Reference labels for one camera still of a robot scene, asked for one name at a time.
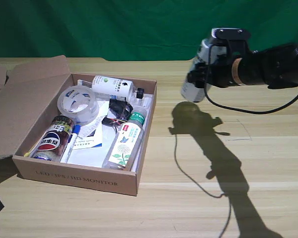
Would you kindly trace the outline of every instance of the black cable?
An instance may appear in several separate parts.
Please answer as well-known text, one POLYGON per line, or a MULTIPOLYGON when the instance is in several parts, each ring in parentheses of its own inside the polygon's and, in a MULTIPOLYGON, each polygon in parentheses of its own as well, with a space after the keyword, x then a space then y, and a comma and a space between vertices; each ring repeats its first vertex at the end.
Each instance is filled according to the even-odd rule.
POLYGON ((210 46, 210 50, 209 50, 209 57, 208 57, 208 70, 207 70, 207 75, 206 75, 206 79, 204 82, 204 94, 206 96, 206 98, 210 101, 210 103, 212 103, 215 106, 218 106, 220 108, 224 108, 224 109, 229 109, 229 110, 233 110, 233 111, 238 111, 238 112, 242 112, 242 113, 250 113, 250 114, 269 114, 269 113, 275 113, 278 112, 288 106, 290 106, 291 104, 293 104, 295 101, 298 100, 298 94, 297 96, 295 96, 291 101, 289 101, 288 103, 284 104, 283 106, 279 107, 279 108, 275 108, 269 111, 262 111, 262 112, 256 112, 256 111, 249 111, 249 110, 244 110, 244 109, 239 109, 239 108, 232 108, 232 107, 227 107, 227 106, 223 106, 221 104, 218 104, 214 101, 212 101, 212 99, 208 96, 208 92, 207 92, 207 83, 208 83, 208 79, 209 79, 209 74, 210 74, 210 63, 211 63, 211 49, 214 45, 210 46))

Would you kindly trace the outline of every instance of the small box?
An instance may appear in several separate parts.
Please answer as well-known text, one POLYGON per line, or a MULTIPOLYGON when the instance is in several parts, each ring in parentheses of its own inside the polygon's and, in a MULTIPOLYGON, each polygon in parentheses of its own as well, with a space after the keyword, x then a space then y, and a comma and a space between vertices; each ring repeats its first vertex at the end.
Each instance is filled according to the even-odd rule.
POLYGON ((135 171, 128 172, 23 157, 59 115, 59 95, 78 79, 91 82, 94 74, 70 73, 66 57, 57 56, 17 65, 6 83, 5 76, 6 71, 0 68, 0 159, 12 156, 24 179, 137 195, 155 108, 156 81, 114 76, 133 81, 152 94, 135 171))

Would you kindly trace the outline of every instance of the marker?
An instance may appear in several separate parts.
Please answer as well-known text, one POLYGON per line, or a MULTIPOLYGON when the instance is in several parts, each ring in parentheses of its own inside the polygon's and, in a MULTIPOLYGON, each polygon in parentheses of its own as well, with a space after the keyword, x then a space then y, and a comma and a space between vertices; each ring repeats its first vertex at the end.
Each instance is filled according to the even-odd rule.
POLYGON ((75 141, 77 139, 77 136, 78 136, 78 133, 80 131, 80 125, 75 125, 74 126, 74 129, 73 129, 73 133, 72 135, 70 136, 70 140, 69 140, 69 143, 68 145, 66 146, 66 149, 64 151, 64 154, 61 158, 61 163, 67 163, 68 160, 69 160, 69 157, 71 155, 71 152, 73 150, 73 147, 74 147, 74 144, 75 144, 75 141))

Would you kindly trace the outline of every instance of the green backdrop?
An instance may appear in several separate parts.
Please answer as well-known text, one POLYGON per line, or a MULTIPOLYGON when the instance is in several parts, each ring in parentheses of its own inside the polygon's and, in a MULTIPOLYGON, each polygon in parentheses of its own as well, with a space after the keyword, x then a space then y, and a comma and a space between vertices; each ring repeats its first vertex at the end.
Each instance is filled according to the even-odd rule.
POLYGON ((0 0, 0 57, 188 60, 213 27, 298 41, 298 0, 0 0))

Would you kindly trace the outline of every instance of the blue marker cap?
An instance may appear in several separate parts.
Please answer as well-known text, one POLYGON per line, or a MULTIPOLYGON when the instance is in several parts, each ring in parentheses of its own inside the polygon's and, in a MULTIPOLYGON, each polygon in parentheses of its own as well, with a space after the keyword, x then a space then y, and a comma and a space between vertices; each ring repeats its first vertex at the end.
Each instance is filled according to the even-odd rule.
POLYGON ((78 134, 80 131, 80 125, 75 125, 73 129, 73 133, 78 134))

